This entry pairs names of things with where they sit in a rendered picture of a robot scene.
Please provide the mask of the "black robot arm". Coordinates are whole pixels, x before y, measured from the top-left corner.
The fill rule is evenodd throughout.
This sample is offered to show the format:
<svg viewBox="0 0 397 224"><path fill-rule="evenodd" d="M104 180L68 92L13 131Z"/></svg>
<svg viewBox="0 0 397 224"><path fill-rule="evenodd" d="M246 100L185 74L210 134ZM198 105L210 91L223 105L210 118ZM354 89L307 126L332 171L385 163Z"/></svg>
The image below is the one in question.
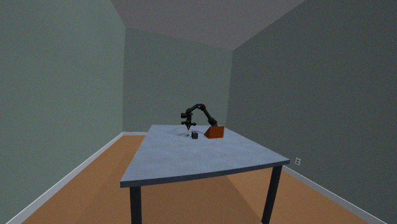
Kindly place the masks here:
<svg viewBox="0 0 397 224"><path fill-rule="evenodd" d="M200 106L200 107L198 107L198 106ZM217 125L217 121L216 121L214 118L212 118L212 117L210 116L210 114L209 114L208 111L206 110L206 107L205 107L204 104L196 104L196 105L194 105L192 108L188 108L188 109L186 110L186 113L181 113L181 118L188 118L188 119L191 119L191 115L193 115L193 113L191 113L191 112L192 112L194 109L196 109L196 108L201 109L201 110L205 113L205 115L206 115L207 118L208 118L208 122L209 122L209 124L211 124L211 126L218 126L218 125ZM185 121L185 124L187 124L187 125L189 125L189 124L191 123L191 121L188 120L188 119L186 119L186 121Z"/></svg>

